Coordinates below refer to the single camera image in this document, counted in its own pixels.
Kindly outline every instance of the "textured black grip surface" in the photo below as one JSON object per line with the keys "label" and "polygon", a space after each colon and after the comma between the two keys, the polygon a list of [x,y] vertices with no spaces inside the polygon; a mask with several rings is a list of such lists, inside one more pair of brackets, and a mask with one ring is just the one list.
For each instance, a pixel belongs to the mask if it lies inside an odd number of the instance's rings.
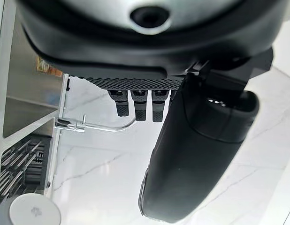
{"label": "textured black grip surface", "polygon": [[116,107],[118,116],[123,117],[129,115],[128,105],[116,105]]}
{"label": "textured black grip surface", "polygon": [[153,122],[163,122],[163,112],[153,112]]}
{"label": "textured black grip surface", "polygon": [[136,121],[145,121],[146,120],[146,111],[136,110]]}

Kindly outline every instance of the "dish rack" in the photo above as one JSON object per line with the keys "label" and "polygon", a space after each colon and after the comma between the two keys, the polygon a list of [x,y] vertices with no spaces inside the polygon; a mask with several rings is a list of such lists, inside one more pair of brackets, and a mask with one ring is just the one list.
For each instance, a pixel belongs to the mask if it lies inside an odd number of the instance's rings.
{"label": "dish rack", "polygon": [[26,193],[44,194],[51,137],[30,135],[1,158],[0,199]]}

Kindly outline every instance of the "white marble floor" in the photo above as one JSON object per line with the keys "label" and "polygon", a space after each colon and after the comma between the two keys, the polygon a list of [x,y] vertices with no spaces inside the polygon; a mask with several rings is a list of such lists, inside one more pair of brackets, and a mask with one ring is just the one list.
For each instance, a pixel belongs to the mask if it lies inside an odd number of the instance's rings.
{"label": "white marble floor", "polygon": [[[109,126],[119,118],[106,91],[71,78],[64,117]],[[184,225],[257,225],[290,158],[290,77],[273,68],[250,80],[261,110],[247,140],[225,175]],[[63,225],[157,225],[142,217],[138,205],[141,181],[162,124],[147,121],[126,131],[63,131],[58,149],[53,200]]]}

